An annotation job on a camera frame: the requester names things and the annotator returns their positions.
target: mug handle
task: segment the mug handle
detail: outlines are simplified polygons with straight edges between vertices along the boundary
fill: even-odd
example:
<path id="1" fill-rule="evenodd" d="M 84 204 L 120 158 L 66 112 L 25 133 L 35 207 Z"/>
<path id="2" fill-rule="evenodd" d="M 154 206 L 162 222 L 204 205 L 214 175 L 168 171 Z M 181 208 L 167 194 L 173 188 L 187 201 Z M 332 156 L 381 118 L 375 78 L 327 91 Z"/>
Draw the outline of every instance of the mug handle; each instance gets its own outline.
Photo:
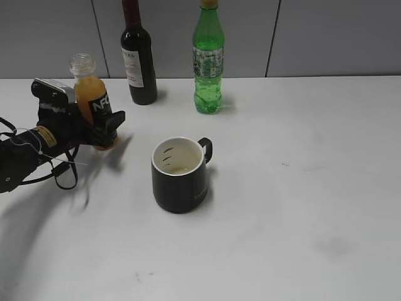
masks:
<path id="1" fill-rule="evenodd" d="M 213 143 L 208 138 L 202 138 L 200 141 L 198 141 L 198 143 L 200 144 L 200 146 L 206 147 L 205 160 L 206 163 L 208 163 L 212 159 Z"/>

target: mug rim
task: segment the mug rim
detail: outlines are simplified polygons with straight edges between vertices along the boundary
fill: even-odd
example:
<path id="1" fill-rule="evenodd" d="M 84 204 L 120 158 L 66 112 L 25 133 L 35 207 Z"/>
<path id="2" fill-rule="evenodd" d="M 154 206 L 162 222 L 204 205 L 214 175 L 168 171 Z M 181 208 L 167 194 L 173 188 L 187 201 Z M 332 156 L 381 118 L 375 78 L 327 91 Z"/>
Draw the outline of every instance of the mug rim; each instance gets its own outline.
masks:
<path id="1" fill-rule="evenodd" d="M 196 144 L 196 146 L 197 146 L 198 149 L 200 150 L 200 154 L 201 154 L 201 156 L 202 156 L 201 159 L 200 159 L 200 161 L 199 161 L 199 163 L 198 163 L 198 165 L 196 165 L 195 168 L 191 169 L 190 171 L 188 171 L 188 172 L 186 172 L 186 173 L 184 173 L 184 174 L 169 174 L 168 172 L 162 171 L 159 167 L 157 167 L 157 165 L 156 165 L 156 163 L 155 163 L 155 153 L 156 153 L 157 148 L 158 148 L 159 146 L 161 146 L 163 143 L 166 143 L 167 141 L 174 140 L 174 139 L 188 140 L 188 141 L 190 141 L 190 142 Z M 162 174 L 165 174 L 166 176 L 171 176 L 171 177 L 182 177 L 182 176 L 186 176 L 186 175 L 188 175 L 188 174 L 192 174 L 194 171 L 198 170 L 198 168 L 202 165 L 202 163 L 203 163 L 204 161 L 205 161 L 205 154 L 204 154 L 204 152 L 203 152 L 202 146 L 201 146 L 197 141 L 195 141 L 195 140 L 193 140 L 193 139 L 191 139 L 191 138 L 183 137 L 183 136 L 171 137 L 171 138 L 168 138 L 168 139 L 163 140 L 162 142 L 160 142 L 159 144 L 156 145 L 155 149 L 154 149 L 153 152 L 152 152 L 152 166 L 153 166 L 154 168 L 156 168 L 156 170 L 157 170 L 158 172 L 160 172 L 160 173 L 162 173 Z"/>

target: black mug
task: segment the black mug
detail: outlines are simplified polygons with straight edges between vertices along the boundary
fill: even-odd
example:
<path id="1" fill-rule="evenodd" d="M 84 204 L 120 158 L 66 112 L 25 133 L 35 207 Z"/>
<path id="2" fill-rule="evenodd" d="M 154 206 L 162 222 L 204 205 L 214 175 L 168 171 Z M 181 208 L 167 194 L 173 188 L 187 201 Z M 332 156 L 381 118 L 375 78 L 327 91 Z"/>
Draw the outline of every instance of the black mug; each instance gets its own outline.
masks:
<path id="1" fill-rule="evenodd" d="M 152 154 L 153 194 L 159 206 L 172 213 L 196 208 L 206 197 L 206 163 L 213 153 L 212 142 L 176 137 L 160 143 Z"/>

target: orange juice bottle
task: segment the orange juice bottle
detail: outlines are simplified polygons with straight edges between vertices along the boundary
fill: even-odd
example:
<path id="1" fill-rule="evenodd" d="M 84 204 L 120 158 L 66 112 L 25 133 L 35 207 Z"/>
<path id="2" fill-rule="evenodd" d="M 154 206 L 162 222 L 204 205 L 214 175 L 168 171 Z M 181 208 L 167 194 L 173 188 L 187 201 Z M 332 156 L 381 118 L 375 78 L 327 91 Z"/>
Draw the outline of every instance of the orange juice bottle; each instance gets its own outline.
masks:
<path id="1" fill-rule="evenodd" d="M 95 75 L 96 63 L 87 54 L 80 53 L 71 57 L 70 71 L 76 78 L 74 86 L 76 101 L 83 118 L 90 124 L 96 124 L 96 118 L 112 114 L 112 107 L 108 99 L 105 83 Z M 114 143 L 117 143 L 117 131 L 112 134 Z"/>

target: bottle label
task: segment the bottle label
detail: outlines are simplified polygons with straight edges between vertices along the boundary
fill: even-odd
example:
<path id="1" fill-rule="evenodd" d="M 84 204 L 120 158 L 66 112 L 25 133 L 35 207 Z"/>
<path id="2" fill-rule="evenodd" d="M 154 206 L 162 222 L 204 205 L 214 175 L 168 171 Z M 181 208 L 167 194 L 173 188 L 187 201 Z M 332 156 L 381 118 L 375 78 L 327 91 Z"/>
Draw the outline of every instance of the bottle label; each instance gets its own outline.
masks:
<path id="1" fill-rule="evenodd" d="M 139 52 L 122 48 L 125 71 L 128 84 L 133 87 L 143 88 L 142 69 L 140 67 Z"/>
<path id="2" fill-rule="evenodd" d="M 194 47 L 194 73 L 198 77 L 214 78 L 223 74 L 224 48 L 204 51 Z"/>
<path id="3" fill-rule="evenodd" d="M 108 99 L 107 92 L 98 99 L 92 100 L 88 102 L 89 108 L 92 112 L 93 123 L 96 124 L 97 117 L 104 115 L 111 115 L 113 113 L 112 106 L 110 105 L 110 101 Z M 117 132 L 112 132 L 112 137 L 116 137 Z"/>

